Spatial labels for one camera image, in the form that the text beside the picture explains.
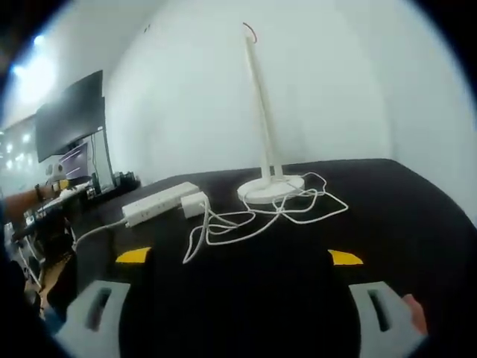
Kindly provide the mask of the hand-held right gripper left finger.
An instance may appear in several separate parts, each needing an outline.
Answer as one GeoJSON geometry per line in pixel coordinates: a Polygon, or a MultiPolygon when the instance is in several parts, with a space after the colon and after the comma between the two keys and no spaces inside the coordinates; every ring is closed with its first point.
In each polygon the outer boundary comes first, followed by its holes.
{"type": "Polygon", "coordinates": [[[151,356],[149,252],[77,248],[77,294],[55,335],[70,357],[151,356]]]}

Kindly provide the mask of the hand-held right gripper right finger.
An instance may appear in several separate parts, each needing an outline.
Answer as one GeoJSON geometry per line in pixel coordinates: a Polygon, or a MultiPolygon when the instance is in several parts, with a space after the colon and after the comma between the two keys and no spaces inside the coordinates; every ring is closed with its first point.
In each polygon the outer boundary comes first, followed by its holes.
{"type": "Polygon", "coordinates": [[[414,325],[411,308],[383,281],[365,283],[356,275],[364,261],[355,254],[329,250],[344,274],[358,318],[359,357],[409,357],[425,338],[414,325]]]}

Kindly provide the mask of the person's left hand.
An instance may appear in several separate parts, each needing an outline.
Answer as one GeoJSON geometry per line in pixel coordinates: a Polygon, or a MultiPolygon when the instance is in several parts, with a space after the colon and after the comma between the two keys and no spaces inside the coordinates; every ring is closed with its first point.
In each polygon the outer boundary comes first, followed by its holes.
{"type": "Polygon", "coordinates": [[[60,190],[54,184],[36,186],[36,192],[40,202],[53,200],[60,195],[60,190]]]}

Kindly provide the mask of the person's right hand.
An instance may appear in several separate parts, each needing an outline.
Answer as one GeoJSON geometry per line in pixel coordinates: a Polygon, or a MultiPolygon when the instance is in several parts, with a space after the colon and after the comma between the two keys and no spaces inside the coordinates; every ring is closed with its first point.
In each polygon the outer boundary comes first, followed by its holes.
{"type": "Polygon", "coordinates": [[[414,298],[412,294],[404,295],[402,299],[411,311],[411,321],[414,327],[423,335],[427,335],[428,328],[422,305],[414,298]]]}

